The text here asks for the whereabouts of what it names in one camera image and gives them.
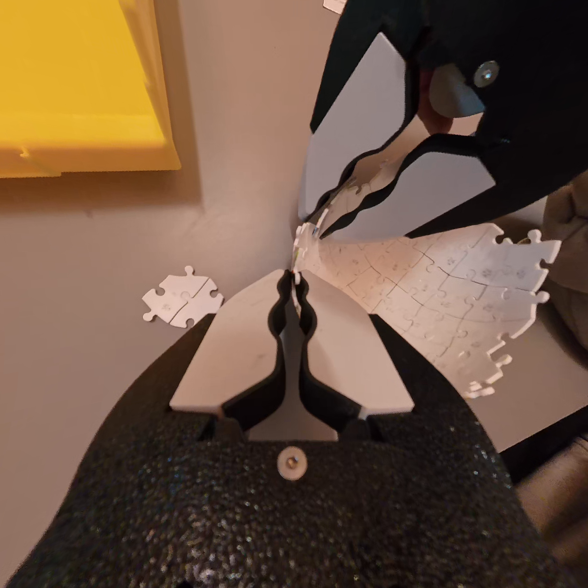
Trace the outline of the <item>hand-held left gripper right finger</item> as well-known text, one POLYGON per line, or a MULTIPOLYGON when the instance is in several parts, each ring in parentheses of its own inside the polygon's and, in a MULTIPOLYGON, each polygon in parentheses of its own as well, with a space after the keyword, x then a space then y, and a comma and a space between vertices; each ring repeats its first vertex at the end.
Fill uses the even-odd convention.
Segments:
POLYGON ((299 372, 306 410, 336 432, 368 417, 414 408, 369 313, 319 276, 299 276, 296 299, 305 338, 299 372))

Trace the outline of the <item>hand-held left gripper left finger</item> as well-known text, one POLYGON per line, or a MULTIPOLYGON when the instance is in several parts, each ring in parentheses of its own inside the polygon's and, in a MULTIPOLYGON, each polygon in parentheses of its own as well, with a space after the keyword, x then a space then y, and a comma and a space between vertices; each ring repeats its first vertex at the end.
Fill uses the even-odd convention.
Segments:
POLYGON ((281 333, 292 285, 274 270, 230 298, 217 312, 170 407, 237 421, 250 430, 276 412, 285 397, 281 333))

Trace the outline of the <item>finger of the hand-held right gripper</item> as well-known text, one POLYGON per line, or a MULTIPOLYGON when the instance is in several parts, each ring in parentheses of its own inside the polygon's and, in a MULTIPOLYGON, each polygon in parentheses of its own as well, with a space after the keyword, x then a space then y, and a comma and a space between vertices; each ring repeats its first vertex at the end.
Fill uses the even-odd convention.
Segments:
POLYGON ((345 174, 366 155, 381 151, 407 125, 408 66, 379 32, 313 132, 306 151, 298 216, 345 183, 345 174))
POLYGON ((408 236, 495 186, 474 135, 432 135, 411 151, 393 180, 328 226, 328 242, 408 236))

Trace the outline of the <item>partly built puzzle ball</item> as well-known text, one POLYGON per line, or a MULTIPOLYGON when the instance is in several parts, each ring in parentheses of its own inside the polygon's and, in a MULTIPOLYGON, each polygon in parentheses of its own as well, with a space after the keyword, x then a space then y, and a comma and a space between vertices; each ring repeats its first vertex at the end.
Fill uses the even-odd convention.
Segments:
MULTIPOLYGON (((328 205, 321 225, 349 212, 360 198, 384 187, 401 159, 384 161, 369 183, 348 180, 328 205)), ((533 229, 527 239, 497 241, 496 224, 479 224, 415 239, 367 244, 329 244, 320 239, 321 267, 312 271, 378 315, 433 364, 465 399, 495 392, 502 366, 493 357, 531 327, 540 291, 561 241, 543 240, 533 229)))

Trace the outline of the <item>curved jigsaw puzzle piece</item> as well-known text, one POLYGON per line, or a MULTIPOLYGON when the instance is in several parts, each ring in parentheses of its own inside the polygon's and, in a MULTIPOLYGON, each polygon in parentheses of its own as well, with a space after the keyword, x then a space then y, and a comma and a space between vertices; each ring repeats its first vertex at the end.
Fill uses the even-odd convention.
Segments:
POLYGON ((295 279, 298 279, 304 269, 315 271, 321 267, 320 231, 328 213, 329 209, 324 208, 315 223, 305 222, 297 228, 291 262, 291 271, 295 279))

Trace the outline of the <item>person's right forearm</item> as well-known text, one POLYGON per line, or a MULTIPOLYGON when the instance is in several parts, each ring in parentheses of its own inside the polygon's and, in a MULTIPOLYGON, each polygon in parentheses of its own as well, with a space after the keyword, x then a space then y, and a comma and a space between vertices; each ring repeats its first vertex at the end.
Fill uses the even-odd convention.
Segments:
POLYGON ((587 349, 587 172, 548 195, 541 231, 561 241, 548 290, 555 309, 587 349))

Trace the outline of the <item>joined pair of puzzle pieces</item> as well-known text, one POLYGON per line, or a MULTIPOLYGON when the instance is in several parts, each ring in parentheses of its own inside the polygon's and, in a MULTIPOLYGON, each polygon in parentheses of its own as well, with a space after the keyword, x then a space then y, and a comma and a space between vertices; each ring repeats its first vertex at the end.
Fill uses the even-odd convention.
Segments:
POLYGON ((157 289, 151 289, 142 297, 149 307, 143 314, 143 320, 152 322, 159 318, 168 325, 186 328, 191 320, 198 323, 208 314, 215 314, 224 303, 217 285, 207 276, 195 274, 192 266, 184 268, 183 275, 169 275, 159 283, 157 289))

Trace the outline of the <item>person's right hand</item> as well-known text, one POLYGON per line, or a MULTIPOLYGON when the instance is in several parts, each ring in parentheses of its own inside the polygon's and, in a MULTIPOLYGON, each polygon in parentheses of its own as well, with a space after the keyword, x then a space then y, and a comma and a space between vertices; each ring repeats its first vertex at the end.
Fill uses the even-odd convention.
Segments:
POLYGON ((453 119, 439 114, 430 102, 432 76, 432 70, 420 70, 417 115, 430 135, 449 134, 453 126, 453 119))

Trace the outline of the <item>yellow plastic bin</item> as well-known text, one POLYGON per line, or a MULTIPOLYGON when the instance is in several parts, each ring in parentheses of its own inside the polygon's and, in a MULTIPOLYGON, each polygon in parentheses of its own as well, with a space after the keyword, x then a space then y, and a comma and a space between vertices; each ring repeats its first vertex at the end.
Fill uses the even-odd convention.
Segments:
POLYGON ((153 1, 1 1, 1 178, 181 168, 153 1))

